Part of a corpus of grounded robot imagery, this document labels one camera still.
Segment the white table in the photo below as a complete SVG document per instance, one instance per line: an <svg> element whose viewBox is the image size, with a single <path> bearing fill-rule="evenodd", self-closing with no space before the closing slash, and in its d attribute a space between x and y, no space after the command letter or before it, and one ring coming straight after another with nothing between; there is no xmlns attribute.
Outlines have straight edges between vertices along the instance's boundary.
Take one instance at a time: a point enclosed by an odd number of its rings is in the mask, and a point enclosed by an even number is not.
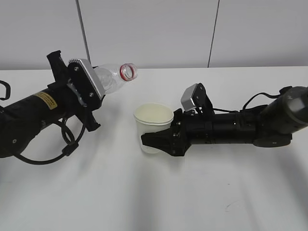
<svg viewBox="0 0 308 231"><path fill-rule="evenodd" d="M261 91L307 86L307 76L308 67L140 70L104 99L94 113L102 127L86 132L70 157L49 166L0 159L0 230L307 230L308 129L282 148L195 145L185 157L146 155L132 115L148 102L180 108L184 90L198 82L215 107L240 109ZM12 86L2 105L53 82L50 70L0 71L0 79ZM270 102L260 96L251 106ZM70 126L79 132L77 120ZM23 155L44 160L63 147L58 127L51 126Z"/></svg>

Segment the gray wall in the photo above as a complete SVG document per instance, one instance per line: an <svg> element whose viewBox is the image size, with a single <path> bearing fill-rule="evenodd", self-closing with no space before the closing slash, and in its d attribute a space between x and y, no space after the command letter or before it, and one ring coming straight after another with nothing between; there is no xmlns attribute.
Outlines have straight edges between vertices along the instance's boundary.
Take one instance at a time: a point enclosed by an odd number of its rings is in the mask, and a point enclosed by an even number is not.
<svg viewBox="0 0 308 231"><path fill-rule="evenodd" d="M79 0L93 65L207 67L218 0ZM307 0L220 0L210 67L308 65ZM75 0L2 0L0 69L86 57Z"/></svg>

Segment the clear plastic bottle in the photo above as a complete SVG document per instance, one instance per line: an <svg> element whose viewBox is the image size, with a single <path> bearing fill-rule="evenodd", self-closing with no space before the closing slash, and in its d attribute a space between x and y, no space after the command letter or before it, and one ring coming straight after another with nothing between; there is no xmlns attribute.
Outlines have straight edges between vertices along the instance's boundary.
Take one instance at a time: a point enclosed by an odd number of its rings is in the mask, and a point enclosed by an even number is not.
<svg viewBox="0 0 308 231"><path fill-rule="evenodd" d="M104 64L94 68L106 94L120 89L126 82L134 80L138 73L134 64Z"/></svg>

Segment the bottle mouth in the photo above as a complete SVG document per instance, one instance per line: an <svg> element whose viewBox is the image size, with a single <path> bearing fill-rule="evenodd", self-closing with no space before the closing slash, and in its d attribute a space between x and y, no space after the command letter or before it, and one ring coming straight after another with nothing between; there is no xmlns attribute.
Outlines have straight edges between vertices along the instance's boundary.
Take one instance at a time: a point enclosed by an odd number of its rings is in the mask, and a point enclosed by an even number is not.
<svg viewBox="0 0 308 231"><path fill-rule="evenodd" d="M137 78L137 67L134 64L123 64L120 67L120 75L124 81L132 81Z"/></svg>

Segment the white cup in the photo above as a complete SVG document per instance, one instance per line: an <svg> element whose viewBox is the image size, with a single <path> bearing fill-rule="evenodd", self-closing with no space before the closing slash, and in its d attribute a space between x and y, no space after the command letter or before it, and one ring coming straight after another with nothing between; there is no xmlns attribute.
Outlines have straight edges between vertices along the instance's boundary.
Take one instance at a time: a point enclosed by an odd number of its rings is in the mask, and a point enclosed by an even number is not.
<svg viewBox="0 0 308 231"><path fill-rule="evenodd" d="M159 149L143 145L141 135L170 128L173 111L159 103L146 103L135 110L134 116L141 149L150 154L161 152Z"/></svg>

